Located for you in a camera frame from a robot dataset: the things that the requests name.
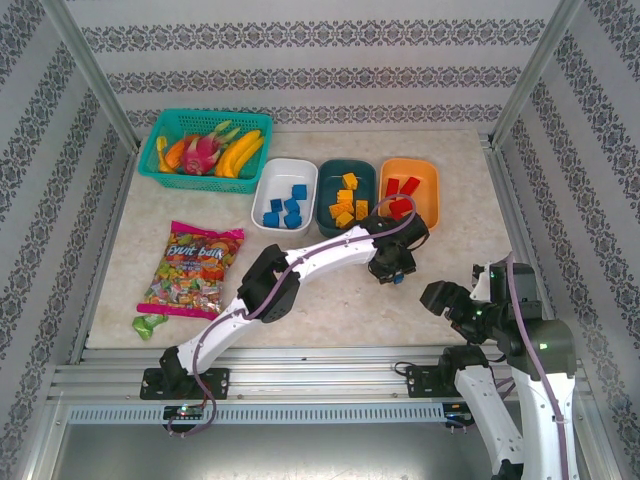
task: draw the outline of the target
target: orange bowl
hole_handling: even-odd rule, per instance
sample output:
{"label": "orange bowl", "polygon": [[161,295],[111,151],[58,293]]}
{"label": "orange bowl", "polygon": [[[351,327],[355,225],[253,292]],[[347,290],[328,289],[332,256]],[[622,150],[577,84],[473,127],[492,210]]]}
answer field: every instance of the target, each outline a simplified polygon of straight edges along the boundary
{"label": "orange bowl", "polygon": [[[418,214],[422,217],[424,223],[427,224],[429,230],[433,230],[440,221],[440,181],[438,179],[438,170],[432,163],[413,158],[390,158],[382,165],[378,198],[380,200],[384,198],[390,178],[398,179],[400,181],[400,189],[402,189],[409,177],[420,180],[420,185],[413,192],[411,198],[416,202]],[[389,203],[386,202],[380,208],[382,216],[390,214]]]}

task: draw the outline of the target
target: teal basket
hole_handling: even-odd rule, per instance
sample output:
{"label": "teal basket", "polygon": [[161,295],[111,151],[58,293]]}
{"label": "teal basket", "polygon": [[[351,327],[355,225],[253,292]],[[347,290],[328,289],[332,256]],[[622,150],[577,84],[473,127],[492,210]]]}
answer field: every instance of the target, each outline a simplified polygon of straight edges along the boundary
{"label": "teal basket", "polygon": [[[257,129],[264,136],[264,144],[242,168],[238,175],[239,178],[220,178],[211,175],[199,177],[158,172],[156,140],[159,136],[164,135],[167,137],[167,142],[171,146],[187,135],[196,133],[207,135],[213,131],[216,125],[226,120],[231,120],[231,126],[226,131],[240,127],[240,132],[236,135],[236,139],[251,130]],[[212,110],[165,110],[160,114],[156,124],[153,126],[153,130],[151,130],[149,140],[140,157],[138,172],[140,172],[140,175],[153,178],[160,185],[167,188],[251,194],[256,191],[262,169],[267,162],[267,151],[271,143],[272,129],[273,121],[268,115],[216,112]]]}

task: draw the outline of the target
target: striped wall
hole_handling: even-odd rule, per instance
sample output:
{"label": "striped wall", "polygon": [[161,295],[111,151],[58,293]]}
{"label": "striped wall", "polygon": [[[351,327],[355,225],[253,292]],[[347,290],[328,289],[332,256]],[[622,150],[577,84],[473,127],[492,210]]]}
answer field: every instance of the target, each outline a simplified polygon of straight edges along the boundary
{"label": "striped wall", "polygon": [[37,0],[0,6],[0,479],[66,363],[128,152]]}
{"label": "striped wall", "polygon": [[622,478],[640,478],[640,1],[585,1],[503,145]]}
{"label": "striped wall", "polygon": [[171,107],[276,129],[488,133],[558,0],[76,0],[139,134]]}

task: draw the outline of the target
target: white table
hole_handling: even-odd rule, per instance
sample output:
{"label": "white table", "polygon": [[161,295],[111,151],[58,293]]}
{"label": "white table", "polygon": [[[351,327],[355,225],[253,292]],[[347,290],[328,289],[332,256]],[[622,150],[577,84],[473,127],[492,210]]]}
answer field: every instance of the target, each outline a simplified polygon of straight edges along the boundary
{"label": "white table", "polygon": [[[507,232],[475,131],[276,133],[269,158],[316,164],[357,158],[378,174],[390,157],[425,159],[440,173],[440,224],[415,254],[418,271],[398,285],[379,285],[365,266],[351,266],[305,285],[283,319],[242,338],[244,347],[408,346],[462,343],[444,318],[419,302],[426,285],[446,279],[470,286],[473,263],[506,256]],[[244,228],[245,244],[228,272],[225,304],[258,254],[271,243],[283,250],[322,241],[317,226],[299,240],[258,234],[250,219],[252,195],[165,189],[133,174],[129,194],[93,319],[87,347],[164,348],[200,332],[208,321],[171,317],[143,341],[131,327],[136,304],[158,265],[171,220],[207,229]]]}

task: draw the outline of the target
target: blue cube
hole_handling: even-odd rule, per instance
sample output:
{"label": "blue cube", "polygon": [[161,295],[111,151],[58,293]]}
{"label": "blue cube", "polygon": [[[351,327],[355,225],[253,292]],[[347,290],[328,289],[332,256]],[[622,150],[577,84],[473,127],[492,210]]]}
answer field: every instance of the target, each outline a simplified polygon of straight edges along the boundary
{"label": "blue cube", "polygon": [[298,228],[300,225],[302,225],[302,217],[300,217],[300,215],[298,215],[297,213],[292,212],[284,217],[284,224],[289,229]]}
{"label": "blue cube", "polygon": [[296,202],[295,198],[290,198],[289,200],[284,201],[284,208],[287,209],[289,213],[300,213],[300,205]]}
{"label": "blue cube", "polygon": [[281,212],[282,211],[282,200],[279,198],[274,198],[271,200],[271,211],[272,212]]}
{"label": "blue cube", "polygon": [[280,227],[280,215],[277,212],[267,212],[262,216],[262,224],[269,228]]}
{"label": "blue cube", "polygon": [[307,186],[298,184],[294,185],[291,189],[291,195],[296,200],[306,200],[307,199]]}

